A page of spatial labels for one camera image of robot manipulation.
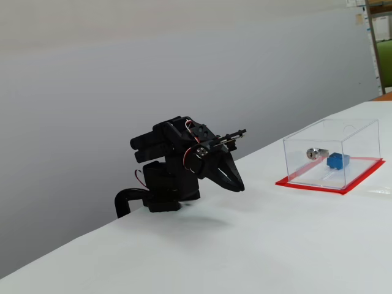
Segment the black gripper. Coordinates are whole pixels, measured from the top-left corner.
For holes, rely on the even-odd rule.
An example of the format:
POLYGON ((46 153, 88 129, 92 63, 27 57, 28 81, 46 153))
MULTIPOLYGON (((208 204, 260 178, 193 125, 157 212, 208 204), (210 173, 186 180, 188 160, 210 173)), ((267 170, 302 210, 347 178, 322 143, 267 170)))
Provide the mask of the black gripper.
POLYGON ((223 189, 232 192, 245 190, 235 161, 223 143, 209 140, 190 147, 186 151, 186 168, 223 189))

